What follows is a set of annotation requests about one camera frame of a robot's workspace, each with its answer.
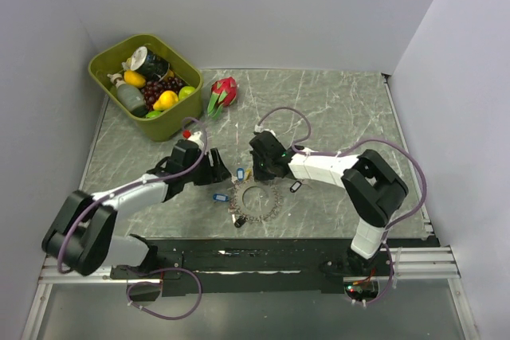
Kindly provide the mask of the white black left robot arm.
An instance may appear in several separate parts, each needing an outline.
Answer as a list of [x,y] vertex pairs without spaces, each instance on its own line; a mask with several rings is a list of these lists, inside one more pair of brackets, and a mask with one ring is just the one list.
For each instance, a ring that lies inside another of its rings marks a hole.
[[72,192],[41,248],[59,265],[82,276],[102,266],[128,266],[138,277],[147,278],[158,267],[156,247],[141,236],[114,235],[116,220],[169,201],[187,183],[208,186],[230,176],[217,149],[207,150],[200,139],[181,139],[169,156],[130,184],[93,194]]

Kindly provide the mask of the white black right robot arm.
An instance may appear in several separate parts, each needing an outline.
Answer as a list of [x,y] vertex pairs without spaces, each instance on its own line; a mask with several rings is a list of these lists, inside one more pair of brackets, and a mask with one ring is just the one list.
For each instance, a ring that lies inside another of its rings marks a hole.
[[377,151],[329,156],[304,147],[286,149],[271,131],[256,133],[249,145],[258,181],[290,178],[345,189],[359,215],[348,266],[361,276],[375,267],[385,228],[409,193],[406,183]]

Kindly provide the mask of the round metal key ring plate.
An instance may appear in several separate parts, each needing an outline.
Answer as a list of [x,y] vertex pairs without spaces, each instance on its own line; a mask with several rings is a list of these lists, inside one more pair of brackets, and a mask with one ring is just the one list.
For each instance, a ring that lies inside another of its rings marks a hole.
[[233,224],[239,217],[246,223],[262,223],[276,218],[281,211],[282,196],[274,182],[253,179],[236,182],[232,188],[229,213]]

